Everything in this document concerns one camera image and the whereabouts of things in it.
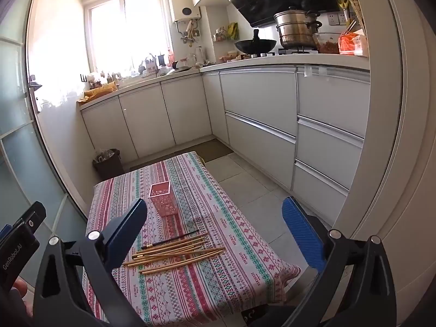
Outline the person's left hand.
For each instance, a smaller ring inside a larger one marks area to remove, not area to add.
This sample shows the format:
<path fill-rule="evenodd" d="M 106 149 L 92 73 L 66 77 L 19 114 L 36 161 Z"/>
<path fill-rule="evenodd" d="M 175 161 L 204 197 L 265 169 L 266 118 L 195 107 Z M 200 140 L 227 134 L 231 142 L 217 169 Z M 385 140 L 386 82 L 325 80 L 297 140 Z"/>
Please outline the person's left hand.
<path fill-rule="evenodd" d="M 21 278 L 17 278 L 10 290 L 10 295 L 13 298 L 20 297 L 21 303 L 19 307 L 26 309 L 27 315 L 33 317 L 33 297 L 34 294 L 29 292 L 27 282 Z"/>

